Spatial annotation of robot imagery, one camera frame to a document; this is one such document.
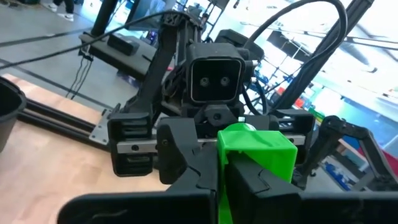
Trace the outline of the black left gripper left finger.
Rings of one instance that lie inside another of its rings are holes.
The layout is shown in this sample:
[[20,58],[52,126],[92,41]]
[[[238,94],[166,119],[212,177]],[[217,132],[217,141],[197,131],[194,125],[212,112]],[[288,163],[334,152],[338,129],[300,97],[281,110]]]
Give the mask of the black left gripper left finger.
[[86,194],[67,202],[57,224],[218,224],[218,150],[184,151],[187,168],[163,192]]

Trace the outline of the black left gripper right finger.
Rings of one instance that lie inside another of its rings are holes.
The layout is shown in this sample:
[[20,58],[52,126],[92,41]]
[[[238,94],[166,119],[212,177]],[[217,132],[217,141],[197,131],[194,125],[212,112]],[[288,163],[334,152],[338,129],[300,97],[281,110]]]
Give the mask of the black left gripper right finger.
[[228,154],[234,224],[398,224],[396,192],[305,192],[245,153]]

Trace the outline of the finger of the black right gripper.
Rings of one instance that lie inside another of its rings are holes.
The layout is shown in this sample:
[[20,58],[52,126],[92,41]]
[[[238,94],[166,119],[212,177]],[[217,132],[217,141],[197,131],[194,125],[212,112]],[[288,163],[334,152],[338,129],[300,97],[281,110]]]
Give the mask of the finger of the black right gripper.
[[193,118],[162,118],[157,127],[159,177],[163,184],[173,184],[187,169],[184,157],[198,147]]

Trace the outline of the green studded toy brick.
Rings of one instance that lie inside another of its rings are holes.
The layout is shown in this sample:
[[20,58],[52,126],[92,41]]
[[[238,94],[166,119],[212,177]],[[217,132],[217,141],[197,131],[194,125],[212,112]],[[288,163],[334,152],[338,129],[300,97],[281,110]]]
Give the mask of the green studded toy brick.
[[288,224],[298,149],[279,131],[236,123],[219,131],[218,224]]

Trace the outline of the grey desk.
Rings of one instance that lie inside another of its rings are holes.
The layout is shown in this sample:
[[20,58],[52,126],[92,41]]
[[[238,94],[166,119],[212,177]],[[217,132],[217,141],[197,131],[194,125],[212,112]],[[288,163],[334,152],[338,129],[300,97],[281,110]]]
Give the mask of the grey desk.
[[88,53],[118,70],[127,73],[136,80],[143,81],[150,62],[155,54],[156,48],[133,36],[127,37],[130,37],[140,45],[134,55],[124,55],[108,46],[107,41],[109,37],[105,37],[93,44],[90,44]]

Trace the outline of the black device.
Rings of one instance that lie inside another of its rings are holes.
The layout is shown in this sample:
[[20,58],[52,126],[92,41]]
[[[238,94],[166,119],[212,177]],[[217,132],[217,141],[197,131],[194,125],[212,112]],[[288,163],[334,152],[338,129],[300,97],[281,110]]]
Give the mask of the black device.
[[368,185],[372,185],[375,191],[398,192],[398,176],[389,165],[384,151],[378,146],[372,132],[367,128],[348,123],[337,116],[327,116],[323,119],[318,137],[310,148],[306,161],[297,168],[300,175],[295,179],[296,186],[302,189],[306,188],[307,178],[312,170],[324,158],[336,151],[333,145],[343,136],[350,136],[358,140],[372,171],[370,174],[364,175],[352,187],[345,187],[344,190],[362,191]]

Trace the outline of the small black box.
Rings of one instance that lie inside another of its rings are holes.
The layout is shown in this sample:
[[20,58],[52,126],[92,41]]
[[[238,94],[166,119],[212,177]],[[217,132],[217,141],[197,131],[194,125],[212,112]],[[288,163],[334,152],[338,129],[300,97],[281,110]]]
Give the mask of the small black box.
[[111,34],[107,45],[127,56],[134,55],[140,47],[139,43],[121,34]]

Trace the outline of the black plastic bucket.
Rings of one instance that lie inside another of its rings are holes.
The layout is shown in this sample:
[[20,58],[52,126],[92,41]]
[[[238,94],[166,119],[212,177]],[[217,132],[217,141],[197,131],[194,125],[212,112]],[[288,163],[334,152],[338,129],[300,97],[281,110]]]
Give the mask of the black plastic bucket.
[[13,82],[0,77],[0,153],[4,150],[17,117],[26,104],[25,93]]

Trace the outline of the person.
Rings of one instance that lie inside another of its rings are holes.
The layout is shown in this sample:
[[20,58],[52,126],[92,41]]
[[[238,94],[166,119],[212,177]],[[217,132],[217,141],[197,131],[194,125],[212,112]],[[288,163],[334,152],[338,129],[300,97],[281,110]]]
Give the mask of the person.
[[67,21],[74,21],[74,2],[73,0],[52,0],[50,3],[43,3],[43,7],[46,9],[56,13],[58,7],[64,3],[65,4],[65,13],[58,13],[57,15],[66,19]]

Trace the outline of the black frame post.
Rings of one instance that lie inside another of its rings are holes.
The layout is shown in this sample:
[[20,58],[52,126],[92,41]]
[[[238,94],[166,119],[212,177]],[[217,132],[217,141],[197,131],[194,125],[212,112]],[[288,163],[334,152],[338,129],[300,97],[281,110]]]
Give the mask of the black frame post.
[[93,28],[90,32],[90,34],[93,37],[97,37],[104,34],[108,26],[110,17],[114,12],[118,1],[119,0],[103,0],[98,15],[96,17],[95,23],[93,25]]

